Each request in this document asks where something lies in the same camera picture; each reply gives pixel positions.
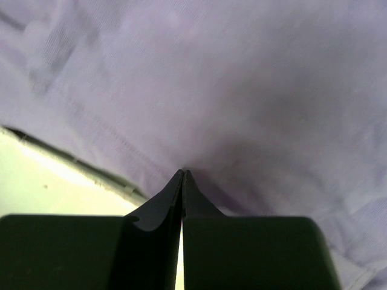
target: black plastic object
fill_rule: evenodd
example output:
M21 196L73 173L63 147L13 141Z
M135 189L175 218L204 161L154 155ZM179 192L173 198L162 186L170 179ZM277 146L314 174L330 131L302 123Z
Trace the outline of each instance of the black plastic object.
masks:
M182 217L187 290L340 289L312 221L227 217L181 170L125 217L2 218L0 289L174 289Z

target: lavender fabric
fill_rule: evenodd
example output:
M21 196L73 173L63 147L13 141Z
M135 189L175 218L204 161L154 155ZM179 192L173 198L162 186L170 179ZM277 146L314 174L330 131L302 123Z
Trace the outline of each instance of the lavender fabric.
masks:
M8 9L1 123L148 196L190 168L224 211L312 217L344 289L387 287L385 1L44 2Z

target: white surface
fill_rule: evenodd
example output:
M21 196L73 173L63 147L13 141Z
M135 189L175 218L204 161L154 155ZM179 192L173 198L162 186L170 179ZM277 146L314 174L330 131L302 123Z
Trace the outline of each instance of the white surface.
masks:
M144 200L0 127L0 217L10 213L123 216ZM184 289L180 240L176 290Z

